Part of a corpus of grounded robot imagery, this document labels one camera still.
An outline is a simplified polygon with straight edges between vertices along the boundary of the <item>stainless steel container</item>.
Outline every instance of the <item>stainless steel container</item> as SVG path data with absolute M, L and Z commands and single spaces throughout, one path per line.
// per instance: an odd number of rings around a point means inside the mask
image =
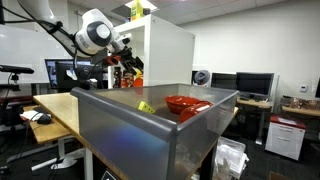
M 129 179 L 185 179 L 232 120 L 237 91 L 184 84 L 85 91 L 78 97 L 80 134 Z M 213 106 L 179 124 L 166 105 L 168 95 L 184 95 Z M 141 101 L 156 112 L 138 110 Z

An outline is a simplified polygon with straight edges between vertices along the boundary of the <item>desk fan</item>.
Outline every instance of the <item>desk fan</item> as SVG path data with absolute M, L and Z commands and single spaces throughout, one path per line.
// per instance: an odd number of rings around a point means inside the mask
M 194 84 L 193 85 L 198 85 L 198 86 L 204 86 L 204 87 L 209 87 L 209 80 L 210 80 L 210 73 L 207 70 L 200 70 L 198 71 L 194 77 Z

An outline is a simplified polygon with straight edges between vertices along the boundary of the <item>computer monitor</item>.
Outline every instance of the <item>computer monitor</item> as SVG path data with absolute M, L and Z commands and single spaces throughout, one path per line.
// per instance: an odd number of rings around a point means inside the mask
M 316 98 L 320 98 L 320 78 L 319 78 L 318 87 L 316 91 Z
M 51 89 L 57 89 L 56 62 L 73 63 L 73 59 L 45 59 Z M 91 60 L 78 60 L 77 64 L 90 65 Z
M 240 91 L 240 95 L 268 97 L 273 75 L 273 73 L 237 72 L 237 89 Z
M 194 81 L 194 76 L 197 74 L 198 71 L 192 71 L 191 74 L 191 85 L 195 84 L 196 82 Z
M 227 73 L 212 73 L 211 87 L 222 89 L 237 89 L 237 76 L 236 74 Z
M 73 64 L 56 62 L 56 77 L 57 77 L 57 89 L 59 92 L 69 92 L 74 87 L 81 87 L 83 89 L 90 89 L 88 79 L 96 79 L 98 82 L 103 80 L 103 71 L 101 66 L 94 65 L 78 65 L 76 75 L 78 80 L 73 80 L 69 73 L 74 73 Z

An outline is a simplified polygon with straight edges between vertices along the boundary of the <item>ceiling light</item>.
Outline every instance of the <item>ceiling light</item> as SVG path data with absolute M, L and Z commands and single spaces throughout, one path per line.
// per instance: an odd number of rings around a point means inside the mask
M 128 3 L 125 4 L 125 5 L 126 5 L 127 7 L 129 7 L 129 8 L 131 8 L 132 5 L 133 5 L 133 3 L 134 3 L 134 0 L 131 1 L 131 2 L 128 2 Z M 143 8 L 149 8 L 151 11 L 155 11 L 155 10 L 158 9 L 155 5 L 151 4 L 151 2 L 149 2 L 149 1 L 147 1 L 147 0 L 140 0 L 140 3 L 141 3 L 141 6 L 142 6 Z

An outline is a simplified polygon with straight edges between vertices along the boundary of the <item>white cabinet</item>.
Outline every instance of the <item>white cabinet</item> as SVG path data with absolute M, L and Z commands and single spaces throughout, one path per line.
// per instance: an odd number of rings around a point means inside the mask
M 131 33 L 133 56 L 144 63 L 144 86 L 190 84 L 195 35 L 154 15 L 115 27 L 120 34 Z M 109 87 L 113 85 L 109 68 Z
M 298 160 L 305 130 L 270 122 L 266 150 Z

